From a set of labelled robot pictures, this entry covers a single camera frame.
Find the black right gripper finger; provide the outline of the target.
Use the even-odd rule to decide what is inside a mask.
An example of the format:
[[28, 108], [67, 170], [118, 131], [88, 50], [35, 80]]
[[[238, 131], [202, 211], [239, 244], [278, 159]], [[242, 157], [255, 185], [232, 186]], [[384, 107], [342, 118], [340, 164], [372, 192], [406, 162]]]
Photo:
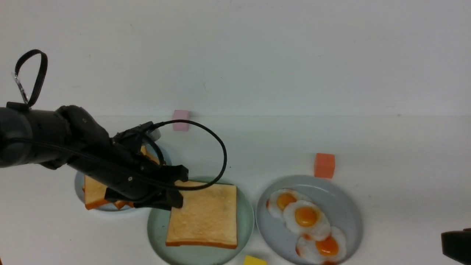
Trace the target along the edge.
[[441, 233], [442, 253], [463, 265], [471, 264], [471, 230], [453, 230]]

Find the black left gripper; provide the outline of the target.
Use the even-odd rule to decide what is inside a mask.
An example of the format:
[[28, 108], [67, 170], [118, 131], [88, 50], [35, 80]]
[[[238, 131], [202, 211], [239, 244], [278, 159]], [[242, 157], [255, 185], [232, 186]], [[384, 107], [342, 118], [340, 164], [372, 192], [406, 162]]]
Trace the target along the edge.
[[[113, 143], [108, 132], [82, 107], [63, 106], [57, 112], [68, 121], [72, 133], [69, 143], [81, 154], [73, 156], [68, 165], [106, 185], [107, 201], [131, 202], [134, 208], [182, 208], [184, 198], [179, 191], [164, 190], [143, 181], [139, 176], [146, 174], [149, 178], [158, 177], [167, 183], [187, 182], [189, 171], [185, 166], [158, 164], [142, 154], [141, 147], [130, 149]], [[163, 159], [156, 142], [144, 137], [158, 158]]]

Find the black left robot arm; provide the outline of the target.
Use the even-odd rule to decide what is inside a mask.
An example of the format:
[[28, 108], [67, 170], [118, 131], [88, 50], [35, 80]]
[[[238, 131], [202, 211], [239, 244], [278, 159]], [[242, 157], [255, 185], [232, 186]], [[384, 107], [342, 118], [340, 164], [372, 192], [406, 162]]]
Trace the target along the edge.
[[145, 143], [155, 146], [148, 134], [152, 122], [119, 132], [108, 131], [82, 107], [62, 106], [55, 111], [25, 107], [1, 108], [1, 167], [39, 164], [55, 170], [68, 165], [105, 186], [103, 198], [92, 208], [123, 201], [136, 208], [171, 210], [183, 206], [179, 191], [138, 180], [141, 173], [175, 186], [187, 181], [184, 166], [170, 166], [144, 155]]

